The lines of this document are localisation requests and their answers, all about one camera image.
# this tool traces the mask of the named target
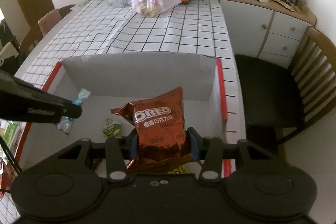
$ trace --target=cardboard flap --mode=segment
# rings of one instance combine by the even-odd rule
[[[182,86],[185,100],[209,100],[216,58],[173,52],[135,52],[66,58],[75,87],[96,96],[152,98]]]

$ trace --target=screw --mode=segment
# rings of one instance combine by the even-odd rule
[[[169,181],[168,181],[168,180],[166,180],[166,179],[162,179],[162,180],[160,180],[160,183],[161,183],[161,184],[168,184],[168,183],[169,183]]]
[[[152,182],[150,183],[150,185],[152,185],[152,186],[159,186],[159,183],[158,183],[157,181],[152,181]]]
[[[202,177],[205,179],[216,179],[218,178],[218,173],[215,171],[205,171],[202,173]]]
[[[114,171],[110,173],[110,178],[114,180],[123,180],[126,174],[122,171]]]

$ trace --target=white cabinet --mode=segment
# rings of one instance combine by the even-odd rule
[[[288,68],[310,23],[271,9],[220,0],[234,54]]]
[[[233,52],[257,57],[272,10],[245,3],[220,0]]]

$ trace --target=white tablecloth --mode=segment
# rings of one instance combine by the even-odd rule
[[[230,136],[237,134],[245,138],[236,65],[218,0],[192,0],[154,18],[107,0],[92,0],[48,42],[22,79],[42,88],[62,58],[129,51],[192,52],[220,58],[228,108],[227,139],[230,142]]]

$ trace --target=drawer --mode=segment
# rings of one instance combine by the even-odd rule
[[[262,52],[293,57],[300,41],[270,33]]]
[[[308,26],[311,26],[311,24],[295,17],[276,12],[269,32],[301,40]]]
[[[262,52],[259,55],[259,58],[262,59],[262,60],[271,62],[273,64],[277,64],[279,66],[282,66],[286,69],[289,67],[289,64],[292,61],[291,57],[277,55],[277,54],[269,54],[269,53],[266,53],[266,52]]]

